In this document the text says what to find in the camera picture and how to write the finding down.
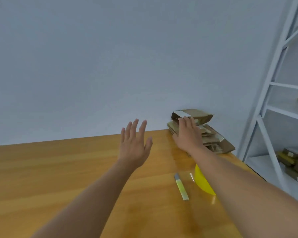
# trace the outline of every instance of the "stack of cardboard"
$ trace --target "stack of cardboard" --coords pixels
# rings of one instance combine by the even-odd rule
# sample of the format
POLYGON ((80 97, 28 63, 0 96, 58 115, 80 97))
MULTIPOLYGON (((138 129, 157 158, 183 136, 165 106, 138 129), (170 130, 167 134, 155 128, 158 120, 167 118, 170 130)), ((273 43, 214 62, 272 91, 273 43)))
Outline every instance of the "stack of cardboard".
POLYGON ((298 181, 298 148, 285 148, 276 154, 279 162, 286 165, 286 174, 298 181))
POLYGON ((216 154, 225 154, 235 150, 235 147, 219 132, 206 124, 212 119, 213 115, 198 109, 183 109, 174 111, 171 115, 171 121, 167 123, 172 134, 179 133, 178 119, 180 117, 183 118, 184 116, 194 118, 195 124, 200 128, 203 145, 208 149, 215 152, 216 154))

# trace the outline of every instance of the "shelving unit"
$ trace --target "shelving unit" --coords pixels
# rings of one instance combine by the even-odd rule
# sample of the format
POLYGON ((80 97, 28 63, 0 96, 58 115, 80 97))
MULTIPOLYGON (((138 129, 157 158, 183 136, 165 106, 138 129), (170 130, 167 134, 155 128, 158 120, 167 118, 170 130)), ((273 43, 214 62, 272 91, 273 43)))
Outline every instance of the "shelving unit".
POLYGON ((250 126, 247 129, 244 143, 238 151, 238 157, 268 182, 281 188, 298 200, 298 182, 286 175, 283 167, 279 164, 269 133, 263 121, 267 110, 298 119, 298 85, 297 83, 290 84, 294 77, 289 77, 289 80, 286 81, 289 83, 286 83, 285 80, 277 82, 287 52, 292 48, 292 45, 298 42, 298 27, 296 27, 296 24, 298 24, 298 0, 293 0, 263 84, 258 104, 251 119, 250 126), (276 97, 278 97, 276 95, 272 98, 273 92, 276 92, 276 90, 280 88, 285 89, 281 92, 282 94, 289 92, 289 95, 280 95, 280 100, 276 99, 276 97), (248 151, 256 127, 258 127, 262 133, 269 155, 248 157, 248 151))

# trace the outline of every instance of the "wooden table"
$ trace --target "wooden table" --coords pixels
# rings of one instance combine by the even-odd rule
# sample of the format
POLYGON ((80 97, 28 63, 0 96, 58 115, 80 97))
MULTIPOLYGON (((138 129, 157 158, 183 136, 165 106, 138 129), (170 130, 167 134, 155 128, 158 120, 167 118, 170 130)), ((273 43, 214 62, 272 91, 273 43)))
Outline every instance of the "wooden table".
MULTIPOLYGON (((151 155, 124 187, 102 237, 241 237, 220 202, 193 183, 195 163, 169 131, 149 135, 151 155)), ((118 144, 110 135, 0 146, 0 238, 31 236, 115 162, 118 144)), ((234 155, 223 157, 252 172, 234 155)))

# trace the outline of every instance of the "table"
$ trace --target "table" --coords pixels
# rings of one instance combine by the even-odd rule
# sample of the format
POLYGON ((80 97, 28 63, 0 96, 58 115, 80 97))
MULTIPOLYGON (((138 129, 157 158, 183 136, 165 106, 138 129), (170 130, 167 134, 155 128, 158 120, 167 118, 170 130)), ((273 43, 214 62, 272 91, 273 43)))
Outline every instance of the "table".
MULTIPOLYGON (((147 162, 123 188, 102 233, 106 237, 241 237, 216 197, 197 187, 195 162, 168 130, 153 137, 147 162), (183 201, 174 174, 189 199, 183 201)), ((25 238, 64 208, 115 162, 119 135, 0 146, 0 238, 25 238)), ((222 155, 253 172, 233 154, 222 155)))

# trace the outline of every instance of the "person's left hand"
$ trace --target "person's left hand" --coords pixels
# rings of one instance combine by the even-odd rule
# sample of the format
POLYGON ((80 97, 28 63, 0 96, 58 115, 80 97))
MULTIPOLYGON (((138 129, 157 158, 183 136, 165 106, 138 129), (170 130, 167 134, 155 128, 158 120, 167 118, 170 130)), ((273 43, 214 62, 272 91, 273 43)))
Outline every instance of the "person's left hand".
POLYGON ((144 145, 147 120, 142 122, 137 137, 136 129, 138 122, 139 120, 136 119, 133 123, 128 123, 126 130, 122 128, 118 155, 118 161, 135 169, 142 166, 147 160, 152 146, 152 137, 149 137, 146 141, 146 145, 144 145))

